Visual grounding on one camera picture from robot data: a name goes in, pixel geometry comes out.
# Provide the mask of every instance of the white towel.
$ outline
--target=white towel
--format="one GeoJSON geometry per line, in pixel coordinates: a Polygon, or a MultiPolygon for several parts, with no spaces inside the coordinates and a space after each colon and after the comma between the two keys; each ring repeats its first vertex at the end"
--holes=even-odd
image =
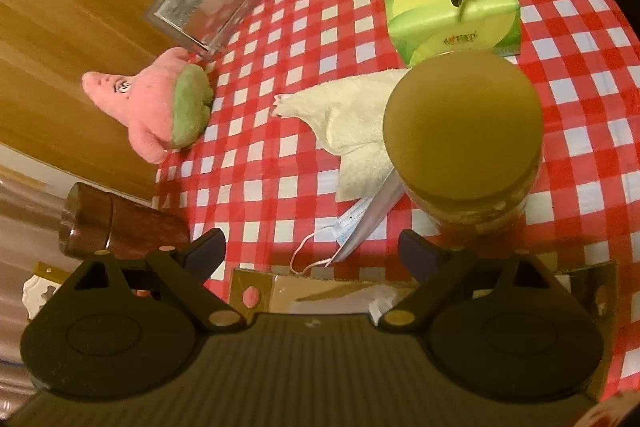
{"type": "Polygon", "coordinates": [[[273,114],[305,121],[322,148],[340,156],[336,201],[375,196],[391,172],[382,120],[391,91],[407,71],[347,76],[276,95],[273,114]]]}

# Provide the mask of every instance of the brown thermos cup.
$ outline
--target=brown thermos cup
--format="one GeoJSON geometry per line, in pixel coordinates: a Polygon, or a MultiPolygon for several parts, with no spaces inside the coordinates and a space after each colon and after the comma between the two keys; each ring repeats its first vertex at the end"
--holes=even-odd
{"type": "Polygon", "coordinates": [[[180,217],[76,183],[66,197],[58,239],[62,253],[76,259],[96,250],[109,250],[116,259],[143,259],[164,245],[183,247],[190,233],[180,217]]]}

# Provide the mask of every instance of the metal screw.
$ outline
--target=metal screw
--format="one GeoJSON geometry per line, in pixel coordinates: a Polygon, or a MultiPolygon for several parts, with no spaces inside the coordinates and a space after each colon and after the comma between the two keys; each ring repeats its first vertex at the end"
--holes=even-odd
{"type": "Polygon", "coordinates": [[[228,328],[240,322],[240,315],[233,310],[218,310],[209,315],[209,322],[220,328],[228,328]]]}
{"type": "Polygon", "coordinates": [[[385,322],[391,326],[408,326],[415,320],[415,315],[407,310],[391,310],[383,316],[385,322]]]}
{"type": "Polygon", "coordinates": [[[598,315],[604,317],[609,311],[609,294],[607,293],[607,287],[605,285],[598,287],[594,301],[598,315]]]}

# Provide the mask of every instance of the cardboard box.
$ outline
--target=cardboard box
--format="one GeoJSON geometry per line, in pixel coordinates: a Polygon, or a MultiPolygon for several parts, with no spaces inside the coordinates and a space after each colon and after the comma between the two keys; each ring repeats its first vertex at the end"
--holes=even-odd
{"type": "Polygon", "coordinates": [[[314,315],[363,313],[366,312],[366,304],[375,301],[376,296],[389,296],[391,293],[392,305],[395,305],[417,286],[416,282],[324,280],[236,268],[231,276],[229,304],[248,322],[260,312],[314,315]],[[259,292],[254,308],[248,308],[242,302],[242,295],[249,287],[259,292]]]}
{"type": "Polygon", "coordinates": [[[386,24],[407,66],[442,53],[480,49],[520,53],[518,0],[385,0],[386,24]]]}

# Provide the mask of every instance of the pink plush toy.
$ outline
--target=pink plush toy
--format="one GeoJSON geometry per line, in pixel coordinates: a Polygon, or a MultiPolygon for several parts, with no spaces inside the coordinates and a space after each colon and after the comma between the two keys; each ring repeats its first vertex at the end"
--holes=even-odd
{"type": "Polygon", "coordinates": [[[90,71],[82,88],[101,110],[129,127],[129,142],[149,163],[191,145],[209,123],[213,89],[203,69],[172,48],[136,76],[90,71]]]}

